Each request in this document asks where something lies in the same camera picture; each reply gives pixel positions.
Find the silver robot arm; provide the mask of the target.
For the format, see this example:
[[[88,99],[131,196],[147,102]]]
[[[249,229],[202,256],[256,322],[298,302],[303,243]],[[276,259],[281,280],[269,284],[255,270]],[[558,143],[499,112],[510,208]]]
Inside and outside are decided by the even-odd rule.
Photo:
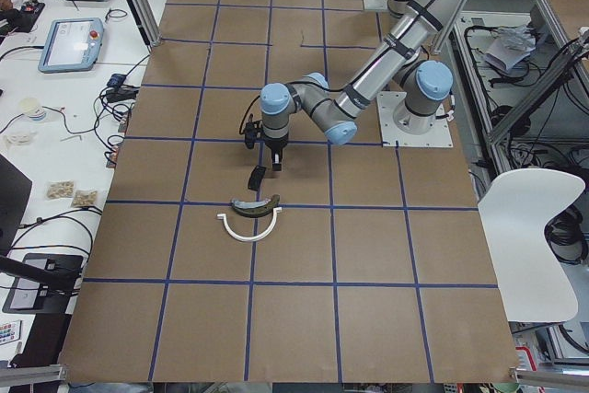
[[[392,80],[407,87],[395,112],[406,133],[426,133],[453,85],[449,68],[420,58],[422,45],[448,25],[458,0],[387,0],[396,20],[374,54],[339,90],[320,73],[286,84],[272,83],[260,92],[260,138],[271,151],[272,168],[282,168],[291,115],[303,111],[326,138],[347,144],[357,132],[356,119]]]

